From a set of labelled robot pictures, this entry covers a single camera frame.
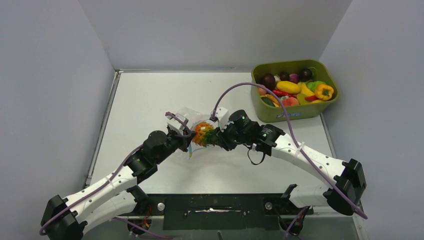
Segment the bolt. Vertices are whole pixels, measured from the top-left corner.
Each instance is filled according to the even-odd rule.
[[[157,210],[163,211],[164,209],[165,209],[165,204],[163,204],[162,202],[159,202],[157,204]]]
[[[270,202],[265,203],[265,209],[266,209],[266,210],[271,210],[271,209],[273,209],[273,204],[272,204],[272,203],[270,203]]]

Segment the gray wall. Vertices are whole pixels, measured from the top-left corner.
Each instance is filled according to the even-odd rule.
[[[83,187],[114,76],[77,0],[0,1],[0,233],[38,236]]]
[[[361,161],[372,240],[424,239],[424,1],[353,0],[320,60],[338,83],[325,112],[336,154]]]
[[[79,0],[116,69],[318,59],[352,0]]]

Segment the green bin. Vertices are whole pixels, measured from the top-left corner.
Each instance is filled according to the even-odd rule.
[[[328,105],[334,103],[339,97],[339,91],[332,77],[330,76],[326,66],[319,61],[306,59],[296,61],[279,61],[270,62],[257,65],[251,73],[252,83],[259,83],[260,79],[265,74],[278,75],[281,72],[287,72],[289,74],[298,74],[302,69],[310,69],[313,73],[312,79],[314,81],[323,81],[326,84],[334,88],[333,97],[325,102],[311,103],[297,106],[286,106],[290,120],[296,119],[307,119],[318,116],[320,113],[328,107]],[[252,86],[250,95],[253,101],[253,106],[256,111],[256,115],[262,122],[274,123],[286,121],[284,111],[281,107],[270,106],[262,101],[258,88]]]

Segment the plastic bag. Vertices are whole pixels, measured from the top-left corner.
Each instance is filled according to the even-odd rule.
[[[214,128],[216,128],[218,126],[217,123],[209,120],[209,118],[211,117],[210,114],[202,114],[198,111],[195,111],[193,109],[190,109],[188,107],[183,107],[180,110],[178,110],[176,112],[176,114],[180,114],[183,117],[188,119],[188,123],[187,123],[187,127],[190,128],[191,131],[194,131],[196,126],[200,123],[206,122],[210,125],[212,125]],[[194,142],[191,142],[190,146],[188,147],[188,152],[183,152],[183,151],[178,151],[176,152],[176,156],[179,158],[192,158],[194,155],[194,152],[196,152],[196,154],[198,153],[199,150],[202,151],[206,151],[206,149],[208,148],[212,148],[213,146],[200,146],[195,144]]]

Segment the white tabletop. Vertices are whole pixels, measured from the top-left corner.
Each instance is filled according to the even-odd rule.
[[[155,130],[166,132],[165,112],[183,107],[210,114],[218,97],[230,86],[250,82],[248,72],[122,73],[98,151],[92,182],[98,181],[122,162]],[[220,106],[230,112],[244,109],[259,121],[253,107],[250,86],[228,93]],[[286,122],[273,125],[288,132]],[[294,120],[294,134],[300,142],[331,155],[320,117]],[[197,151],[191,159],[181,151],[158,166],[158,171],[139,186],[148,194],[240,194],[283,193],[290,184],[314,185],[317,179],[294,165],[267,156],[252,165],[247,149],[238,146],[227,152],[219,147]]]

